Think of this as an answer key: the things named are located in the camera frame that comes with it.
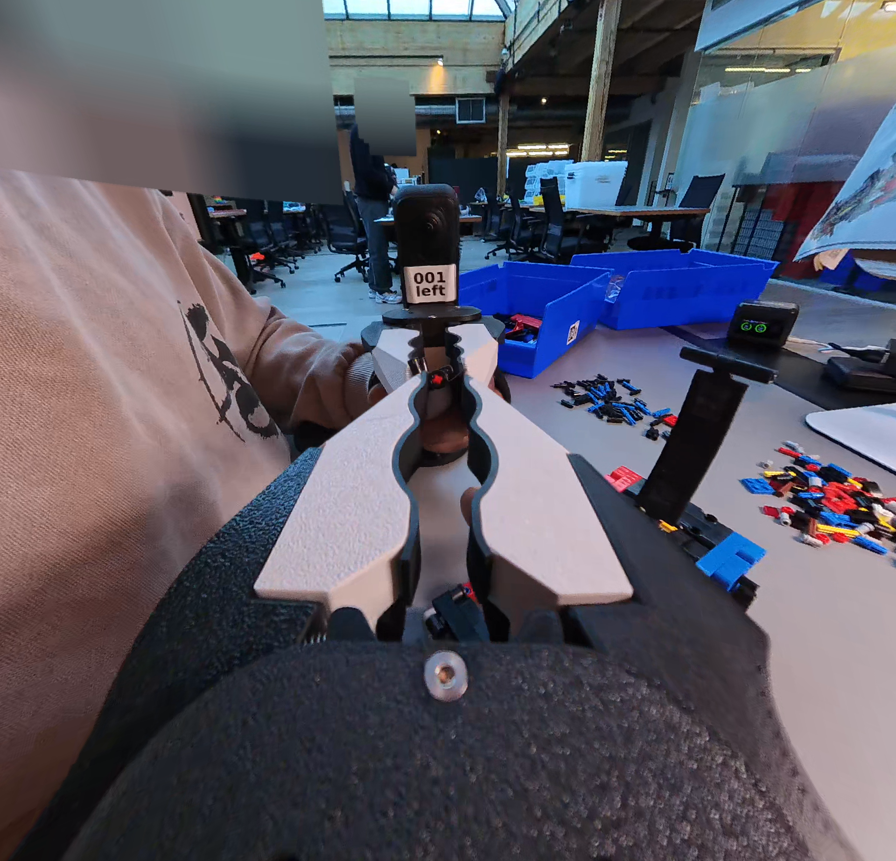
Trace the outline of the black desk mat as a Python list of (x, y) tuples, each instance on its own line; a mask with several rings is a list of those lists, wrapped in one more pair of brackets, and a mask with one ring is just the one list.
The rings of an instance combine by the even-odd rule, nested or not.
[(725, 337), (701, 338), (694, 330), (683, 326), (666, 327), (665, 330), (697, 348), (742, 358), (776, 370), (778, 387), (825, 410), (871, 407), (895, 402), (894, 395), (846, 389), (835, 385), (824, 375), (824, 363), (816, 362), (794, 351), (755, 346), (750, 343), (731, 344)]

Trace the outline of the small black lego assembly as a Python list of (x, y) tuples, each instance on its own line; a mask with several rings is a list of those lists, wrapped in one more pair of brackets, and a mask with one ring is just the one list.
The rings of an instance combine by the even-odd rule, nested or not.
[(457, 363), (447, 362), (435, 368), (429, 368), (424, 357), (411, 358), (408, 363), (411, 375), (426, 377), (427, 386), (432, 391), (445, 390), (452, 387), (463, 376), (463, 367)]

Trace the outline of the black power bank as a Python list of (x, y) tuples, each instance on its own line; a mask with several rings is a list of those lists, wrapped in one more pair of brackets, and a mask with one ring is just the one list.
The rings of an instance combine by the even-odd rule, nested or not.
[(742, 302), (735, 308), (726, 340), (729, 344), (782, 348), (790, 338), (799, 313), (800, 305), (792, 302), (759, 299)]

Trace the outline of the black power adapter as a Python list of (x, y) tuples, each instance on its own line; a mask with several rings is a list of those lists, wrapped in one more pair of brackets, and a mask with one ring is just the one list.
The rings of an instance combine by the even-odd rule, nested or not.
[(844, 390), (895, 394), (895, 338), (885, 347), (848, 347), (830, 342), (845, 357), (831, 357), (823, 375)]

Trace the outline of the pile of black blue pins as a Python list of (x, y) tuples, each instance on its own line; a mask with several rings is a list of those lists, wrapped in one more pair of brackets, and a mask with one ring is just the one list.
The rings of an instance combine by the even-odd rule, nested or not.
[(650, 441), (667, 440), (678, 422), (671, 407), (647, 402), (641, 387), (625, 378), (610, 379), (602, 374), (551, 385), (561, 393), (559, 404), (567, 409), (583, 409), (591, 417), (611, 426), (639, 429)]

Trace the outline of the person's left forearm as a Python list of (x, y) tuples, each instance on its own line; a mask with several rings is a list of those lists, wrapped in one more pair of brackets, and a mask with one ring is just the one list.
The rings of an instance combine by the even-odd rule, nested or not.
[(265, 314), (243, 369), (283, 431), (305, 424), (338, 431), (385, 396), (360, 344), (323, 338), (273, 306)]

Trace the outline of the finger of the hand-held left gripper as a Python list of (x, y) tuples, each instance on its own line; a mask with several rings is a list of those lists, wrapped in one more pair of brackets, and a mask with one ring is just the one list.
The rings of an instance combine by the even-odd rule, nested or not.
[(483, 322), (452, 324), (446, 328), (446, 352), (456, 368), (488, 387), (497, 370), (498, 342)]
[(391, 394), (422, 372), (422, 335), (416, 329), (384, 328), (371, 351), (379, 383)]

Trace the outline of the long blue storage bin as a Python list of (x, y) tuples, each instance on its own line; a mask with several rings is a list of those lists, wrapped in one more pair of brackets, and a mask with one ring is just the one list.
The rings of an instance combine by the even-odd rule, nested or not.
[(777, 267), (774, 261), (697, 248), (580, 253), (571, 264), (626, 274), (617, 301), (604, 301), (599, 316), (615, 330), (728, 322), (740, 303), (762, 295)]

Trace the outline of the pile of colourful lego pieces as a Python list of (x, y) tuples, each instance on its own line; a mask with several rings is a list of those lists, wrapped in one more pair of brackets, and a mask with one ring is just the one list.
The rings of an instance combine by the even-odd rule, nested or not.
[(894, 559), (895, 498), (871, 478), (784, 441), (739, 483), (764, 517), (806, 546), (852, 545)]

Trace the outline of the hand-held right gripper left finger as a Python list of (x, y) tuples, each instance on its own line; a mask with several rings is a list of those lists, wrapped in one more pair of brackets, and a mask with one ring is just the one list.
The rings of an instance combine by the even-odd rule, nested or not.
[(358, 609), (372, 629), (414, 589), (401, 571), (417, 533), (417, 505), (399, 450), (420, 453), (417, 375), (329, 439), (254, 583), (259, 598), (316, 602), (330, 615)]

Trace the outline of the black office chair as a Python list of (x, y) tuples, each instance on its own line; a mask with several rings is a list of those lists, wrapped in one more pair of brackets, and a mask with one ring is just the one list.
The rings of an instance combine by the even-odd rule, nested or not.
[(561, 202), (557, 178), (540, 180), (545, 224), (539, 256), (555, 264), (569, 264), (579, 251), (583, 225), (574, 214), (567, 216)]
[(720, 191), (725, 174), (696, 175), (692, 178), (679, 207), (683, 209), (706, 209), (703, 214), (674, 219), (668, 232), (668, 238), (674, 247), (682, 252), (699, 247), (702, 237), (703, 222)]

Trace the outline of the black lego part with pins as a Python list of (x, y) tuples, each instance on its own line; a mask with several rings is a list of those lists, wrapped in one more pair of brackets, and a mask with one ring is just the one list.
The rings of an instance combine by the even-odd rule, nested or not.
[(489, 643), (487, 623), (470, 582), (462, 582), (433, 598), (423, 624), (435, 641)]

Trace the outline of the lego instruction booklet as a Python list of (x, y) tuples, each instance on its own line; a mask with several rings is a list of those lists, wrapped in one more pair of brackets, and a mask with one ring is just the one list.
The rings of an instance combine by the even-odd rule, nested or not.
[(802, 260), (841, 249), (895, 249), (894, 108), (794, 257)]

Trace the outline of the long wooden desk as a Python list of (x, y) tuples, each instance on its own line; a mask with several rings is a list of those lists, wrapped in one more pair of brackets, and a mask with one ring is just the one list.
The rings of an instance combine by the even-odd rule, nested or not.
[(711, 212), (710, 207), (637, 207), (637, 206), (609, 206), (601, 208), (583, 208), (572, 207), (565, 208), (566, 214), (573, 213), (579, 218), (582, 217), (602, 217), (611, 220), (614, 224), (622, 223), (627, 220), (641, 220), (648, 223), (651, 227), (649, 234), (652, 237), (658, 237), (661, 233), (661, 227), (664, 223), (683, 220), (691, 221), (702, 219)]

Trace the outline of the blue bin with square label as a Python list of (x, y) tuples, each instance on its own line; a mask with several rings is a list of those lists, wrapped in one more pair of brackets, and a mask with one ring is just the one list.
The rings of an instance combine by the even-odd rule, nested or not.
[(506, 340), (498, 354), (506, 374), (531, 379), (594, 330), (611, 276), (596, 267), (504, 262), (461, 273), (459, 298), (483, 315), (541, 321), (535, 341)]

